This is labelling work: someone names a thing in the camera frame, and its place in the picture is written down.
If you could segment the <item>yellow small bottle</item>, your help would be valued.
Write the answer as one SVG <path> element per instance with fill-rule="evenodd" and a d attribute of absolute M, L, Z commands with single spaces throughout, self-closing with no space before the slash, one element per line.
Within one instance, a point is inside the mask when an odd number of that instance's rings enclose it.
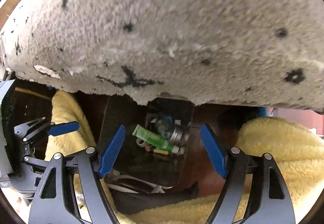
<path fill-rule="evenodd" d="M 169 155 L 169 152 L 168 151 L 160 150 L 160 149 L 157 149 L 157 148 L 155 148 L 153 150 L 153 153 L 161 154 L 161 155 Z"/>

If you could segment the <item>black trash bin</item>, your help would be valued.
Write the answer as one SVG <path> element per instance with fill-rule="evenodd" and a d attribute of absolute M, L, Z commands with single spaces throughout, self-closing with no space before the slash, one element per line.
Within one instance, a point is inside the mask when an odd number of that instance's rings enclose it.
<path fill-rule="evenodd" d="M 114 170 L 155 185 L 180 180 L 194 106 L 184 100 L 157 98 L 147 105 L 129 96 L 108 99 L 98 149 L 104 151 L 119 127 L 125 129 Z"/>

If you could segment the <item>blue wet wipes packet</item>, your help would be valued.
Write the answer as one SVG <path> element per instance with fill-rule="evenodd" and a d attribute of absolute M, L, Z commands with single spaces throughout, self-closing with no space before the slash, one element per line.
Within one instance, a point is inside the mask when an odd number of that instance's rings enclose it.
<path fill-rule="evenodd" d="M 170 115 L 159 115 L 155 127 L 159 133 L 173 131 L 174 121 Z"/>

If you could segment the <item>grey patterned fleece bedspread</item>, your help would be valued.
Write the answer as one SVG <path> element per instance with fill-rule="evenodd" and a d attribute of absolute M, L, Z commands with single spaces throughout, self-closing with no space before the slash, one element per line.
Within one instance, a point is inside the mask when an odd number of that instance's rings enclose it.
<path fill-rule="evenodd" d="M 68 92 L 323 112 L 323 0 L 22 0 L 1 65 Z"/>

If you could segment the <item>round silver tin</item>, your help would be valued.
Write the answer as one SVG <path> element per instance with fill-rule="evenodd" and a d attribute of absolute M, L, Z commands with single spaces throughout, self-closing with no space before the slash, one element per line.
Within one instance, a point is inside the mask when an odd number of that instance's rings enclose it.
<path fill-rule="evenodd" d="M 187 144 L 189 139 L 189 130 L 186 128 L 183 128 L 180 125 L 175 125 L 175 128 L 169 138 L 169 143 L 174 146 L 183 147 Z"/>

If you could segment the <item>green daisy lotion tube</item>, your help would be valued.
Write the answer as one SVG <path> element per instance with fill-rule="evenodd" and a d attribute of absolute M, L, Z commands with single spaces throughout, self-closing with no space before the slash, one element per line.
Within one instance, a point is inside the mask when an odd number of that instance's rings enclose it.
<path fill-rule="evenodd" d="M 145 129 L 140 125 L 135 127 L 132 135 L 160 150 L 168 151 L 174 154 L 177 154 L 180 151 L 178 146 L 170 144 L 166 138 Z"/>

